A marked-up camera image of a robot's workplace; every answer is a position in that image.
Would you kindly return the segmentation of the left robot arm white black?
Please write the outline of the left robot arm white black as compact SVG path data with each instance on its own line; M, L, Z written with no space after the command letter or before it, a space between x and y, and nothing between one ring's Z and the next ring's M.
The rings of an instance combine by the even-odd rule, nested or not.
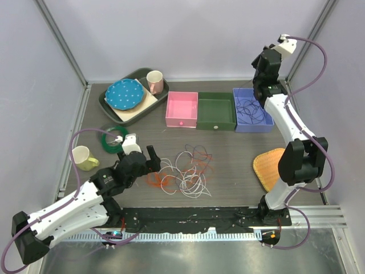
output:
M31 264L44 257L63 239L85 229L106 225L117 227L123 210L113 199L135 180L161 168L161 159L153 146L142 152L118 154L114 165L98 170L78 191L31 214L13 216L11 234L22 263Z

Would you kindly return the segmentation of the green plastic box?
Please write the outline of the green plastic box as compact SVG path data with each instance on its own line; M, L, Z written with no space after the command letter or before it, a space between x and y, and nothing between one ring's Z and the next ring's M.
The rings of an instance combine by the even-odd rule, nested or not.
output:
M232 92L199 92L197 110L198 130L235 130L237 121Z

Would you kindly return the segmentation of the pink plastic box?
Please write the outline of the pink plastic box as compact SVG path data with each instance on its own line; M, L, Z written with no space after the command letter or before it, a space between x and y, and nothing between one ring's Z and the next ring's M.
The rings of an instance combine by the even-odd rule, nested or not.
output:
M167 127L196 128L198 93L170 91L167 99L165 122Z

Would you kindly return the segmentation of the blue plastic box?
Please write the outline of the blue plastic box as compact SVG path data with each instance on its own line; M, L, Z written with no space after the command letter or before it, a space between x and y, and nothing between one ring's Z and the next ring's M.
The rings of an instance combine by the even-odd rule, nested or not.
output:
M269 133L274 127L272 117L254 97L252 88L233 89L236 112L236 133Z

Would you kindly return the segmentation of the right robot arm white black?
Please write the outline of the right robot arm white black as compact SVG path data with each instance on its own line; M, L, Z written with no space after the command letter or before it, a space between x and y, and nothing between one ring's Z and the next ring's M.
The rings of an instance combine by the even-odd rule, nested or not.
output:
M278 81L282 61L296 49L294 39L263 48L252 62L254 97L273 118L286 148L278 163L279 179L258 204L257 217L263 225L271 225L287 214L288 201L314 179L323 174L324 151L328 142L318 138L301 121L293 109L284 86Z

